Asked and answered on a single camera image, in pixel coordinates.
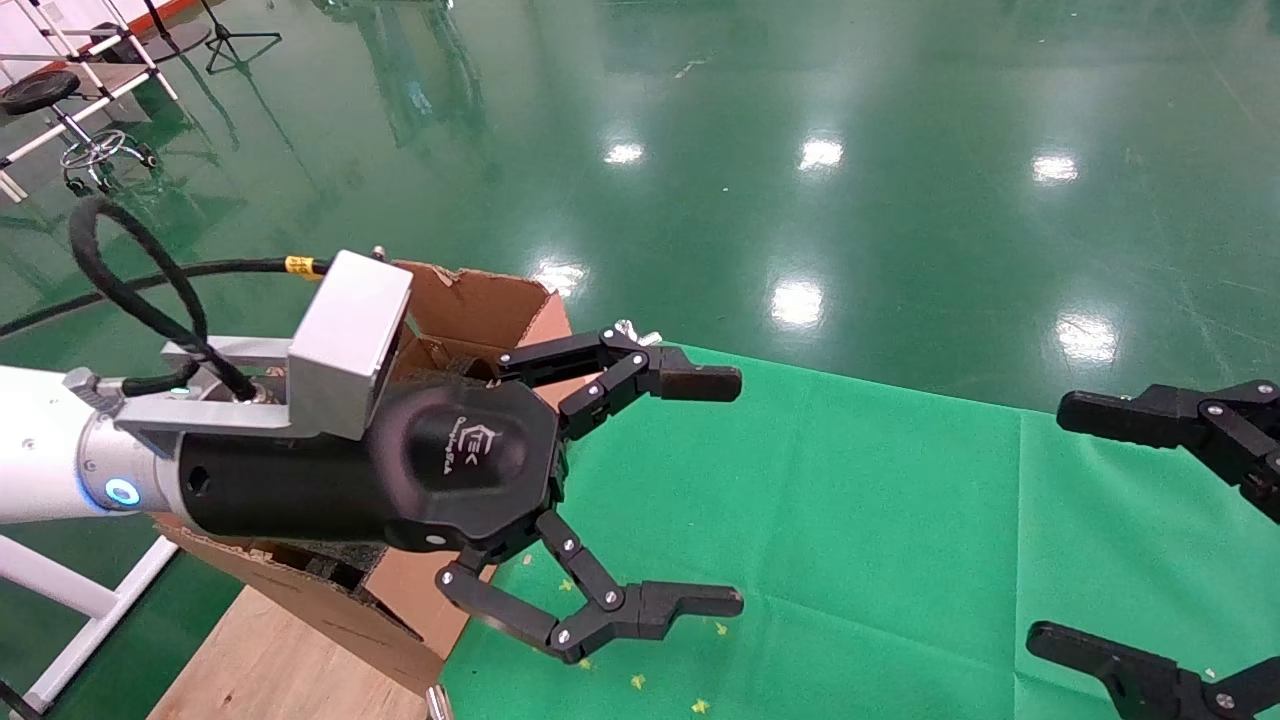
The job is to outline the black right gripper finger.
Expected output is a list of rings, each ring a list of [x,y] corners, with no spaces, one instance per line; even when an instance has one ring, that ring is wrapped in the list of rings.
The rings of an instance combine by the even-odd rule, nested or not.
[[[1279,389],[1249,380],[1197,391],[1149,386],[1135,397],[1071,391],[1056,411],[1069,432],[1184,448],[1271,521],[1279,520]]]
[[[1027,650],[1107,691],[1120,719],[1256,719],[1279,702],[1279,657],[1216,682],[1176,661],[1057,623],[1034,623]]]

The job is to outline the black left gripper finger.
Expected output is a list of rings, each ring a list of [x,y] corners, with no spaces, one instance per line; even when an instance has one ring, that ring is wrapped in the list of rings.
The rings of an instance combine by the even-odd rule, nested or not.
[[[744,597],[730,585],[640,582],[621,585],[554,510],[531,525],[585,598],[564,619],[480,578],[493,553],[465,548],[436,574],[436,588],[458,610],[564,664],[576,664],[617,639],[663,641],[685,615],[736,618]]]
[[[581,439],[645,395],[671,401],[733,402],[742,391],[736,366],[700,365],[673,345],[643,345],[618,327],[515,348],[499,356],[500,380],[530,388],[585,379],[557,401],[559,432]]]

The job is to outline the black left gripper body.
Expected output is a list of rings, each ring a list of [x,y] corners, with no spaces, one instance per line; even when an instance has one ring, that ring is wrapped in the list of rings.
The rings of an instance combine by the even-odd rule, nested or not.
[[[561,451],[526,386],[399,383],[360,439],[188,433],[180,497],[207,536],[513,553],[563,497]]]

